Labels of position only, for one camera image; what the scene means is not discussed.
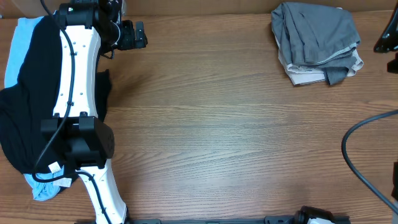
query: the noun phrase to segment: light blue fabric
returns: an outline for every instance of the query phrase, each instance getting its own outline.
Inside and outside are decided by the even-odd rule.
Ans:
[[[39,179],[51,179],[63,175],[63,167],[60,171],[52,174],[37,174]],[[38,183],[36,182],[31,174],[24,174],[27,183],[32,187],[33,199],[38,201],[45,201],[54,198],[61,190],[60,186],[54,186],[53,182],[50,183]]]
[[[14,37],[11,42],[10,55],[6,68],[6,75],[4,77],[4,86],[6,88],[17,84],[19,70],[24,63],[25,56],[29,50],[30,40],[32,39],[35,26],[42,20],[43,17],[36,19],[20,18],[18,19],[18,26],[15,28]],[[51,179],[63,175],[63,167],[55,174],[37,174],[40,179]],[[32,175],[24,174],[26,181],[32,187],[33,199],[38,201],[45,201],[55,197],[61,190],[60,186],[54,186],[53,183],[38,183]]]
[[[4,77],[4,86],[6,88],[17,84],[19,69],[21,69],[26,53],[29,50],[33,30],[42,19],[43,17],[38,17],[36,19],[18,19],[18,26],[15,28],[14,37],[11,42],[6,76]]]

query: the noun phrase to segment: stack of folded clothes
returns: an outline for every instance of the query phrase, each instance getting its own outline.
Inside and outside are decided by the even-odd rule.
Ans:
[[[272,12],[279,61],[293,85],[352,77],[363,61],[351,13],[335,7],[285,2]]]

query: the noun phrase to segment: black cloth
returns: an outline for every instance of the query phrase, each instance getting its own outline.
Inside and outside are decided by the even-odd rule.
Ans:
[[[46,16],[34,29],[18,83],[0,91],[0,143],[8,161],[22,174],[34,172],[35,161],[47,143],[41,135],[40,122],[52,118],[61,69],[60,31]],[[111,91],[109,72],[97,73],[95,84],[98,118],[103,121]],[[50,148],[43,156],[38,172],[49,173],[47,166],[55,161],[63,165]],[[64,173],[71,171],[65,166]]]

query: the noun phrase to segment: wooden surface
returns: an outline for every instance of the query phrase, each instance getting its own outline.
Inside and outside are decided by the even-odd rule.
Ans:
[[[102,58],[99,71],[111,71],[105,122],[132,217],[262,218],[309,205],[348,214],[353,223],[390,223],[391,212],[351,173],[340,144],[358,121],[398,107],[398,76],[386,72],[394,54],[372,50],[391,12],[353,15],[365,65],[333,87],[292,86],[269,14],[130,18],[144,21],[149,45]],[[0,20],[0,77],[15,25]],[[386,195],[397,131],[398,117],[387,118],[348,143],[354,164]],[[3,154],[0,167],[0,223],[94,218],[80,180],[36,202]]]
[[[45,11],[38,0],[0,0],[12,1],[20,10],[8,11],[8,18],[37,17],[45,15]],[[211,15],[211,14],[249,14],[270,13],[281,2],[286,0],[126,0],[127,15]],[[393,10],[396,0],[296,0],[311,4],[321,4],[333,7],[342,7],[351,12]],[[59,8],[60,3],[70,0],[47,0],[46,5],[51,10]]]

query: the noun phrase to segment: clothing pile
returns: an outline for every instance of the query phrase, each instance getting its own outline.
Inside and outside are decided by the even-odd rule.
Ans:
[[[352,77],[363,61],[351,13],[341,8],[285,2],[272,11],[279,61],[293,85]]]
[[[19,19],[4,77],[6,88],[0,91],[0,144],[12,166],[24,174],[35,200],[48,200],[65,189],[53,182],[38,183],[31,175],[35,161],[47,143],[40,132],[40,123],[42,119],[52,118],[61,69],[60,30],[54,21],[48,16]],[[102,121],[110,91],[109,72],[97,73],[95,103],[98,119]],[[55,161],[63,167],[53,174],[48,165]],[[74,171],[63,164],[51,148],[38,168],[37,176],[41,179]]]

